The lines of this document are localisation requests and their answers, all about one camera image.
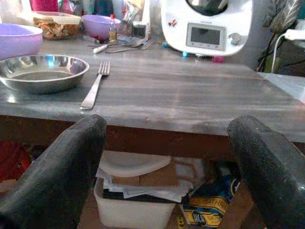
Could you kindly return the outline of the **white charger plug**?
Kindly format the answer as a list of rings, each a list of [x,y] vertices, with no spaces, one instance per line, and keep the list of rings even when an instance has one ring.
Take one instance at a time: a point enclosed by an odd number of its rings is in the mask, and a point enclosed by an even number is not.
[[[305,30],[288,29],[284,34],[284,38],[290,41],[305,41]]]

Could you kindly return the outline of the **grey wooden counter table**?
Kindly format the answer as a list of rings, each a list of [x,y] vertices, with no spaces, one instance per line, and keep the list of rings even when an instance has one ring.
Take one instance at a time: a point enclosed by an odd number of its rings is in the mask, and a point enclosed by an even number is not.
[[[305,104],[247,66],[184,58],[157,43],[95,55],[86,40],[44,41],[41,52],[75,56],[90,68],[77,87],[57,94],[24,94],[0,83],[0,115],[77,121],[98,114],[109,125],[212,135],[226,135],[233,119],[251,115],[305,143]],[[110,74],[93,108],[81,110],[103,61]]]

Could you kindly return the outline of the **white papers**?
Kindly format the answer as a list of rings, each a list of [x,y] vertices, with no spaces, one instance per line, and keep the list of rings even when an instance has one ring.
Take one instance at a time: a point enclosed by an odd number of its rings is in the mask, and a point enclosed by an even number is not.
[[[102,181],[102,187],[107,190],[107,194],[122,199],[144,199],[146,196],[183,204],[190,200],[188,187],[136,187],[114,184],[106,179]]]

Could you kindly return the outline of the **white plastic tub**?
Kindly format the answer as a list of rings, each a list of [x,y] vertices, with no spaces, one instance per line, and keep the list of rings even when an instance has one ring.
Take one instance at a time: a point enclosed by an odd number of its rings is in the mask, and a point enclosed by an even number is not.
[[[103,197],[103,180],[98,178],[94,186],[100,222],[107,227],[128,229],[164,229],[174,203],[152,203]]]

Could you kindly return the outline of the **small sauce bottle red cap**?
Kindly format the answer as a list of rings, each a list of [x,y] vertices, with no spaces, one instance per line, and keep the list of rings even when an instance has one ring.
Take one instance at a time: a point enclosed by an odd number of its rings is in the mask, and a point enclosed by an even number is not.
[[[109,27],[109,42],[117,42],[117,28],[115,24],[115,15],[110,16],[110,27]]]

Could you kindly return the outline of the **small purple plastic bowl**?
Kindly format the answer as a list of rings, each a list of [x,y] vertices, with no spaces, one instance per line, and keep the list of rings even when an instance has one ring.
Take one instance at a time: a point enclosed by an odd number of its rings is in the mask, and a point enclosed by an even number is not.
[[[104,40],[109,38],[111,18],[102,15],[83,15],[81,17],[85,31],[91,36],[100,36]]]

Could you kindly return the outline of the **brown cardboard piece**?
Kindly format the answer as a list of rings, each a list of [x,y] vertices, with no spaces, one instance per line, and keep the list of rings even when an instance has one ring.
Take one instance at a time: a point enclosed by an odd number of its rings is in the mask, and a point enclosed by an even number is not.
[[[179,186],[179,179],[176,175],[175,163],[171,161],[167,166],[144,175],[113,177],[112,183],[136,187],[177,187]]]

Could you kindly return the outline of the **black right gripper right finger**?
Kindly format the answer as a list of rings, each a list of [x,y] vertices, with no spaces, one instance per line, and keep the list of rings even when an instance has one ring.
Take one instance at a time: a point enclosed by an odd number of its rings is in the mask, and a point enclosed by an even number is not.
[[[227,128],[244,182],[268,229],[305,229],[305,155],[252,116]]]

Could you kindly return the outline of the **leaf patterned fabric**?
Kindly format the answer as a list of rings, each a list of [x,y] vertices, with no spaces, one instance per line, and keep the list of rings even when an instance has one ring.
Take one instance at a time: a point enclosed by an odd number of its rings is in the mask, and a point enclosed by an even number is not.
[[[282,33],[295,22],[305,0],[265,0],[265,3],[263,26],[273,33]]]

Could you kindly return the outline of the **steel fork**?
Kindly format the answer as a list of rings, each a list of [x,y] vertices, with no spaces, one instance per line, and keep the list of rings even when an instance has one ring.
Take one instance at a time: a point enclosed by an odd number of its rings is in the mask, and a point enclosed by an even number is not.
[[[105,51],[105,53],[118,53],[118,52],[125,52],[125,51],[146,50],[154,42],[155,42],[155,39],[150,39],[143,45],[140,45],[137,47],[122,48],[122,49],[118,49],[118,50],[108,50],[108,51]]]
[[[110,74],[110,61],[103,61],[101,62],[98,72],[97,78],[93,85],[91,86],[88,94],[86,95],[85,99],[83,100],[80,109],[81,110],[91,110],[95,104],[96,96],[98,94],[100,82],[103,77],[106,77]]]

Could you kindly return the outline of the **red plastic stool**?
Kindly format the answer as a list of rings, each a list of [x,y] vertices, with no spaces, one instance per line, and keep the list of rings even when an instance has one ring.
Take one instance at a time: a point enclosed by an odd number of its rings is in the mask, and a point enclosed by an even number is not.
[[[31,158],[22,144],[0,139],[0,183],[18,180],[31,164]]]

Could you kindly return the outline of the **stainless steel plate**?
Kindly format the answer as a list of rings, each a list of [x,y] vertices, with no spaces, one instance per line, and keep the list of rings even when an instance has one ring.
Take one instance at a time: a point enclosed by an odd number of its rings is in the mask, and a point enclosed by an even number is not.
[[[52,94],[77,86],[89,64],[59,54],[18,56],[0,61],[0,82],[28,94]]]

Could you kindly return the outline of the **white plastic lid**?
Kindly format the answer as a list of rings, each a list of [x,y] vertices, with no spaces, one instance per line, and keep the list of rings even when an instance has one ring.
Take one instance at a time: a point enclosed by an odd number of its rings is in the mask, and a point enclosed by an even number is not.
[[[115,177],[137,177],[161,169],[170,162],[169,156],[105,151],[99,168]]]

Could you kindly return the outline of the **small white appliance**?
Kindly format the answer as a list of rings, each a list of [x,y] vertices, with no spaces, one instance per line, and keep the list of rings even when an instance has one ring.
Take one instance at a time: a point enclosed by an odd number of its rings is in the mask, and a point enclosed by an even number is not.
[[[151,0],[144,0],[142,20],[132,22],[132,36],[144,41],[149,39],[151,33],[150,4]]]

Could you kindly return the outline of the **large purple plastic bowl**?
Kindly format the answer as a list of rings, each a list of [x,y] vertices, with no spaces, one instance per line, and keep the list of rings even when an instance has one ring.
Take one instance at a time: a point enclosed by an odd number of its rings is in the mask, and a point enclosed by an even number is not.
[[[42,42],[42,29],[38,27],[0,23],[0,60],[38,54]]]

